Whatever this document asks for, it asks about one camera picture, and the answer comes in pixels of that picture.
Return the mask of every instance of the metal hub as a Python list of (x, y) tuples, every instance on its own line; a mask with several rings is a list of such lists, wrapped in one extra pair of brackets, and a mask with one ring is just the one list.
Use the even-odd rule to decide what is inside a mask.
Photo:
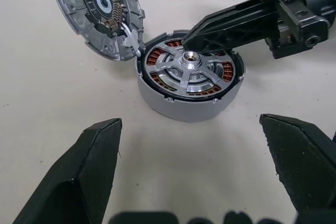
[(185, 51), (181, 40), (157, 44), (144, 60), (147, 75), (173, 98), (208, 98), (227, 89), (235, 77), (229, 55), (205, 56)]
[(181, 64), (187, 69), (195, 69), (201, 64), (200, 55), (196, 52), (186, 51), (180, 56)]

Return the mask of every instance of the black plastic part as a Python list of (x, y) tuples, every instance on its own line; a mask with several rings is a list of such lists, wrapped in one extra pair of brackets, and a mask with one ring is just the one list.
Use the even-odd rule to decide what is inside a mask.
[[(299, 1), (315, 15), (325, 18), (330, 25), (334, 23), (336, 0)], [(274, 58), (279, 59), (312, 49), (327, 40), (327, 25), (316, 24), (315, 19), (305, 20), (304, 24), (295, 22), (295, 16), (275, 9), (278, 4), (279, 0), (249, 0), (208, 15), (185, 37), (183, 46), (198, 53), (219, 52), (266, 39)], [(288, 43), (281, 41), (282, 31), (277, 24), (282, 19), (294, 35), (299, 34)], [(314, 43), (309, 43), (309, 40), (305, 43), (314, 37), (318, 38), (313, 40)]]
[(121, 119), (112, 119), (84, 130), (50, 168), (14, 224), (101, 224), (121, 128)]
[[(145, 68), (145, 60), (144, 60), (144, 56), (147, 55), (148, 53), (150, 53), (152, 50), (155, 49), (155, 46), (160, 43), (163, 42), (165, 40), (170, 40), (170, 39), (181, 39), (187, 34), (187, 31), (175, 31), (172, 34), (162, 34), (154, 39), (152, 39), (151, 41), (149, 41), (145, 47), (146, 50), (143, 54), (143, 57), (138, 58), (137, 61), (137, 67), (138, 67), (138, 73), (142, 73), (143, 75), (143, 79), (146, 81), (146, 83), (154, 90), (156, 90), (157, 92), (159, 92), (160, 94), (165, 95), (166, 97), (172, 97), (172, 93), (168, 93), (165, 89), (158, 87), (158, 85), (155, 85), (153, 83), (153, 81), (151, 80), (150, 76), (146, 73), (146, 71), (144, 71)], [(234, 87), (240, 80), (239, 77), (241, 77), (244, 72), (245, 72), (245, 67), (244, 67), (244, 62), (242, 60), (242, 58), (234, 53), (233, 51), (220, 51), (221, 53), (226, 53), (228, 54), (231, 58), (232, 61), (235, 65), (236, 68), (236, 75), (235, 75), (235, 79), (233, 80), (233, 82), (231, 83), (231, 85), (225, 89), (223, 92), (216, 94), (216, 95), (210, 95), (207, 98), (197, 98), (197, 97), (190, 97), (189, 99), (187, 99), (186, 97), (181, 97), (179, 95), (176, 95), (175, 97), (173, 97), (174, 99), (178, 99), (181, 101), (193, 101), (193, 102), (204, 102), (204, 101), (211, 101), (214, 100), (215, 98), (222, 98), (229, 90), (231, 90), (232, 87)]]
[(186, 35), (183, 46), (199, 53), (221, 52), (267, 37), (278, 37), (278, 14), (265, 0), (249, 0), (213, 13)]
[(188, 222), (188, 224), (213, 224), (210, 220), (204, 218), (195, 218)]
[(298, 213), (336, 208), (336, 143), (315, 125), (297, 119), (265, 114), (260, 123), (279, 179)]
[(336, 210), (317, 209), (303, 211), (297, 218), (295, 224), (335, 224)]

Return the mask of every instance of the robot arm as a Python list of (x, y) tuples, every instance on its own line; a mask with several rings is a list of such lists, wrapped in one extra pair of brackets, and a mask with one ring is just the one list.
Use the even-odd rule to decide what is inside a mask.
[(249, 0), (206, 16), (183, 46), (216, 53), (265, 39), (279, 59), (327, 40), (335, 15), (336, 0)]

